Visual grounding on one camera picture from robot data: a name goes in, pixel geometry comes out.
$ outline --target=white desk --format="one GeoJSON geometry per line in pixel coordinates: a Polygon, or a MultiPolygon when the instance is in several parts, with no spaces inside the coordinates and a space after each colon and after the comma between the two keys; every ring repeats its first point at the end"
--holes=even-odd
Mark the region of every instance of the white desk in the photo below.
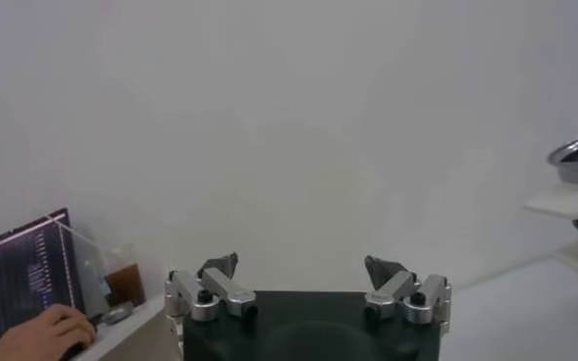
{"type": "Polygon", "coordinates": [[[131,316],[114,326],[101,324],[97,333],[97,341],[73,360],[100,360],[147,322],[161,314],[163,308],[164,296],[158,296],[136,307],[131,316]]]}
{"type": "Polygon", "coordinates": [[[443,361],[578,360],[578,273],[548,259],[455,292],[443,361]]]}

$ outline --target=white wall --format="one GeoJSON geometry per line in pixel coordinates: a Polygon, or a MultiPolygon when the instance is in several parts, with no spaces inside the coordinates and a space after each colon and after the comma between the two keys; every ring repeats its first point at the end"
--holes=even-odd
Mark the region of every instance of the white wall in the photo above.
{"type": "Polygon", "coordinates": [[[577,135],[578,1],[0,0],[0,232],[69,206],[147,278],[469,284],[577,237],[520,208],[577,135]]]}

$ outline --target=white shelf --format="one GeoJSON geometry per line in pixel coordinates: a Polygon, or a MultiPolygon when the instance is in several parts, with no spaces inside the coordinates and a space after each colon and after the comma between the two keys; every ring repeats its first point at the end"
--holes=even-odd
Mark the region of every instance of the white shelf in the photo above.
{"type": "Polygon", "coordinates": [[[138,329],[151,321],[164,309],[164,297],[157,296],[145,304],[136,307],[133,314],[114,326],[101,324],[96,342],[86,351],[75,357],[74,361],[97,361],[107,355],[138,329]]]}
{"type": "Polygon", "coordinates": [[[531,211],[568,220],[578,219],[578,184],[561,183],[528,200],[531,211]]]}

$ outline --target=white floor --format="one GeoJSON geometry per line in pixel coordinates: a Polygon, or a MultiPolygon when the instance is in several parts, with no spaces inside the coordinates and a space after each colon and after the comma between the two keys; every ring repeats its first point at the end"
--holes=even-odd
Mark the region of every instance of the white floor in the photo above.
{"type": "Polygon", "coordinates": [[[456,292],[442,361],[578,360],[578,273],[548,259],[456,292]]]}

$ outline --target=black screw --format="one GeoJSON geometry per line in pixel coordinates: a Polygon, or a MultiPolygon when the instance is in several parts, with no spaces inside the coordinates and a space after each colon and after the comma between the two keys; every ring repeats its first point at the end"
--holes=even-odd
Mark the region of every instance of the black screw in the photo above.
{"type": "Polygon", "coordinates": [[[426,305],[426,295],[421,292],[415,292],[410,296],[410,303],[413,306],[424,306],[426,305]]]}
{"type": "Polygon", "coordinates": [[[207,289],[201,289],[197,293],[197,303],[208,304],[212,302],[212,293],[207,289]]]}

